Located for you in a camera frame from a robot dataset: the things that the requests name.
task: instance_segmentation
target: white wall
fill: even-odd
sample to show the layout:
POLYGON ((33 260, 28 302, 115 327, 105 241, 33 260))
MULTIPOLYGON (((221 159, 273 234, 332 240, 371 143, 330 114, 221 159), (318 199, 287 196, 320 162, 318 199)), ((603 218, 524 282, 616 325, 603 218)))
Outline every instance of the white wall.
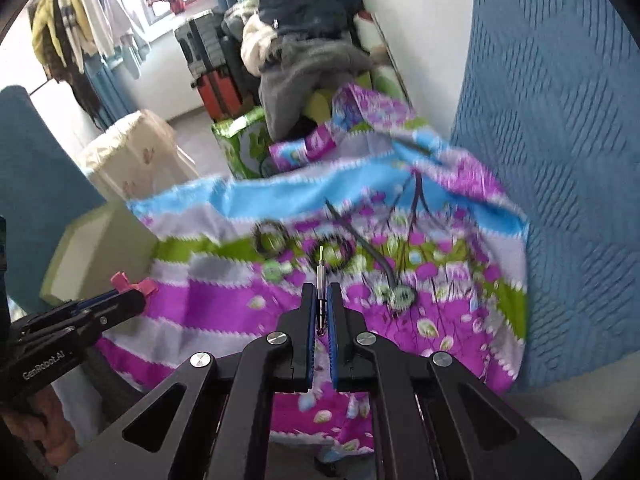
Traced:
POLYGON ((193 77, 174 28, 214 5, 215 0, 199 0, 187 12, 151 25, 145 31, 152 38, 151 52, 140 67, 139 79, 133 79, 122 64, 113 70, 138 109, 151 110, 167 121, 204 106, 198 90, 191 88, 193 77))
POLYGON ((0 44, 0 89, 20 85, 33 92, 31 101, 56 137, 70 155, 77 155, 102 132, 79 107, 67 83, 46 82, 44 70, 31 47, 31 27, 27 11, 18 15, 0 44))
POLYGON ((448 137, 458 106, 473 0, 364 0, 375 13, 414 107, 448 137))

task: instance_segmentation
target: pile of clothes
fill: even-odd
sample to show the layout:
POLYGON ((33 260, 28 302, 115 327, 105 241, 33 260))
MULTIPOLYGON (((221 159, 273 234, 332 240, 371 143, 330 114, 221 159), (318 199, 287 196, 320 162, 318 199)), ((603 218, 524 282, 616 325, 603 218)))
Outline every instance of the pile of clothes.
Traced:
POLYGON ((363 9, 362 0, 238 0, 225 13, 223 30, 241 41, 242 62, 260 78, 271 139, 311 133, 318 125, 303 111, 314 91, 335 91, 372 68, 350 34, 363 9))

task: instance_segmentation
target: luggage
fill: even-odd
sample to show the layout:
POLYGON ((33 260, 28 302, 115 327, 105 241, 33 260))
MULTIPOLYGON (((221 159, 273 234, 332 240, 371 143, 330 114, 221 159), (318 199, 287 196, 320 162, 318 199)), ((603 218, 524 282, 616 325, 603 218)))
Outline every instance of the luggage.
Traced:
POLYGON ((180 43, 194 79, 225 64, 225 55, 218 39, 221 23, 221 14, 206 10, 174 30, 175 39, 180 43))
POLYGON ((197 88, 209 117, 223 121, 238 117, 242 109, 242 99, 226 65, 206 73, 191 83, 197 88))

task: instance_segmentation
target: green gift bag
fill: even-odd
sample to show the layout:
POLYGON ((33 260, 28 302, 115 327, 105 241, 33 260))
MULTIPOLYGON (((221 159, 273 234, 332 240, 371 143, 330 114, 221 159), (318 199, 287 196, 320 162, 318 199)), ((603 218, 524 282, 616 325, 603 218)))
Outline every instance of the green gift bag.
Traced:
POLYGON ((278 172, 269 153, 273 142, 262 107, 237 119, 215 123, 211 129, 237 179, 266 178, 278 172))

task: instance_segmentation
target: small metal screwdriver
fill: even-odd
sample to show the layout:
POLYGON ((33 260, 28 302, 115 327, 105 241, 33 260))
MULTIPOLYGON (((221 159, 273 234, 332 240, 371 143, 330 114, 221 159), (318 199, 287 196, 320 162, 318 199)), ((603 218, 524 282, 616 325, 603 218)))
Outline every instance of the small metal screwdriver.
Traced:
POLYGON ((324 335, 326 329, 326 270, 322 259, 323 247, 320 246, 320 260, 316 267, 316 293, 318 294, 318 312, 316 315, 316 333, 324 335))

